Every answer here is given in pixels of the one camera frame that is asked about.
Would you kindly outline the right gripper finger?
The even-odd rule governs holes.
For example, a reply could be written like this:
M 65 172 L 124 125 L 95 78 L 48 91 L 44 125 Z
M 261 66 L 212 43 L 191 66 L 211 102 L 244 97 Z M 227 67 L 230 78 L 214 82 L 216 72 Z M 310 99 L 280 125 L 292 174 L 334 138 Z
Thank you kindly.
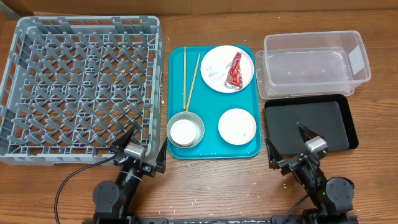
M 284 161 L 284 158 L 280 155 L 269 138 L 265 138 L 265 144 L 267 147 L 269 168 L 274 170 L 280 169 L 280 163 Z
M 317 133 L 307 128 L 303 124 L 297 123 L 296 126 L 305 144 L 310 144 L 320 139 L 320 136 Z

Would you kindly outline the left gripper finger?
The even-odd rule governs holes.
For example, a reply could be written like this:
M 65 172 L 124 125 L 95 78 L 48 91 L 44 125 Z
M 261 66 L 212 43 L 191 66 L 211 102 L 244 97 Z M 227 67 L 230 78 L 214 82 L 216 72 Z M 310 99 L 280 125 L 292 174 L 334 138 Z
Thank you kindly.
M 164 174 L 166 170 L 167 144 L 168 139 L 166 138 L 156 159 L 156 171 L 162 174 Z
M 115 140 L 110 146 L 110 149 L 124 149 L 130 143 L 135 130 L 133 126 L 127 133 Z

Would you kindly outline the small white bowl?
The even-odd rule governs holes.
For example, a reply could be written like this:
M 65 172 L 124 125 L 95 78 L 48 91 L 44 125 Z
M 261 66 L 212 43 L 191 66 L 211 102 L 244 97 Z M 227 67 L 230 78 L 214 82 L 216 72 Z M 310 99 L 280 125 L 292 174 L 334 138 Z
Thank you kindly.
M 257 124 L 251 113 L 241 108 L 224 112 L 218 121 L 220 136 L 232 145 L 243 145 L 253 139 Z

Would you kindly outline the grey metal bowl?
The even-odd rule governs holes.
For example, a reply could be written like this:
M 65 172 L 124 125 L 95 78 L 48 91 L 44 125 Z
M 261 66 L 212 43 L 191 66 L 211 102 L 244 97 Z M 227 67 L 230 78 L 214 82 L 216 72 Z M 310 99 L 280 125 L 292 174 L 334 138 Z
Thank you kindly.
M 196 136 L 194 142 L 189 146 L 185 146 L 185 147 L 178 146 L 174 143 L 174 141 L 171 138 L 170 129 L 171 129 L 172 125 L 174 124 L 174 122 L 176 122 L 177 120 L 180 120 L 180 119 L 187 119 L 187 120 L 192 121 L 197 129 L 197 136 Z M 198 115 L 196 115 L 195 113 L 192 113 L 189 111 L 183 111 L 183 112 L 179 112 L 179 113 L 175 114 L 173 117 L 170 118 L 169 122 L 167 123 L 167 137 L 168 137 L 169 141 L 177 147 L 189 148 L 189 147 L 196 146 L 202 140 L 204 133 L 205 133 L 205 126 L 204 126 L 204 123 L 201 120 L 201 118 Z

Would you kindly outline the red snack wrapper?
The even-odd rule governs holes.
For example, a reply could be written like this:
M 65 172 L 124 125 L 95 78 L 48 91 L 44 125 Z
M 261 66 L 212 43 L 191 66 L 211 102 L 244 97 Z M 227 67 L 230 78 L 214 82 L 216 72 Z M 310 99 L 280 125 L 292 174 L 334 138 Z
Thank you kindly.
M 229 68 L 226 80 L 224 82 L 225 87 L 232 89 L 242 89 L 243 78 L 240 67 L 242 53 L 237 52 L 233 58 L 233 61 L 227 66 Z

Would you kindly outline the wooden chopstick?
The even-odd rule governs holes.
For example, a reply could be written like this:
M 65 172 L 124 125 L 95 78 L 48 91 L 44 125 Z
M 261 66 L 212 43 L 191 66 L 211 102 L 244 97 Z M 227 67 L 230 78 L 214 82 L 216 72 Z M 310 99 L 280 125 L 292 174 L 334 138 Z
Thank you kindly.
M 190 107 L 190 102 L 191 102 L 191 99 L 192 99 L 193 89 L 194 89 L 194 86 L 195 86 L 195 80 L 196 80 L 196 76 L 197 76 L 197 72 L 198 72 L 198 66 L 199 66 L 199 62 L 200 62 L 200 56 L 201 56 L 201 54 L 198 54 L 197 63 L 196 63 L 196 66 L 195 66 L 195 71 L 194 71 L 194 74 L 193 74 L 192 84 L 191 84 L 190 93 L 189 93 L 189 96 L 188 96 L 188 102 L 187 102 L 185 111 L 188 111 L 189 107 Z
M 187 52 L 186 46 L 183 51 L 183 110 L 186 110 L 186 89 L 187 89 Z

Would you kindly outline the small white cup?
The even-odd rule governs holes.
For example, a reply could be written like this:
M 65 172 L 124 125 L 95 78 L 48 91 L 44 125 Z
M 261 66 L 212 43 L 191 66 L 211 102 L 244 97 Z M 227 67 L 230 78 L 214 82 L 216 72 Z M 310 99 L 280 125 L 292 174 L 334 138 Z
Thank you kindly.
M 194 142 L 197 129 L 192 121 L 180 119 L 172 125 L 170 135 L 176 145 L 185 147 Z

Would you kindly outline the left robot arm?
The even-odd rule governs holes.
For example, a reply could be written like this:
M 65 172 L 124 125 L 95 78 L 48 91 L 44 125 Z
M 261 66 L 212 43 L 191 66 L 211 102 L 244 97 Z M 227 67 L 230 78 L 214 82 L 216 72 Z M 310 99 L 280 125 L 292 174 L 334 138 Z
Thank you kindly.
M 114 165 L 120 166 L 121 170 L 115 181 L 106 180 L 95 187 L 93 201 L 96 208 L 92 223 L 140 223 L 129 207 L 142 177 L 165 172 L 167 141 L 157 153 L 155 164 L 150 164 L 144 160 L 146 149 L 132 140 L 135 130 L 132 127 L 109 148 L 115 153 Z

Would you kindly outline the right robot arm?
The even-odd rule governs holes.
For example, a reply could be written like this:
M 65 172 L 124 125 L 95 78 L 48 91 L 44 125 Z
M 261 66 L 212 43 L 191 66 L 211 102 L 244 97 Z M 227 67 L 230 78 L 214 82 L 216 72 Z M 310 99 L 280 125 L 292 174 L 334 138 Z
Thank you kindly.
M 285 160 L 269 138 L 265 139 L 269 167 L 282 175 L 292 174 L 306 195 L 285 216 L 271 217 L 272 223 L 358 223 L 353 209 L 354 183 L 346 177 L 327 179 L 320 169 L 320 160 L 328 151 L 326 140 L 297 123 L 306 150 Z

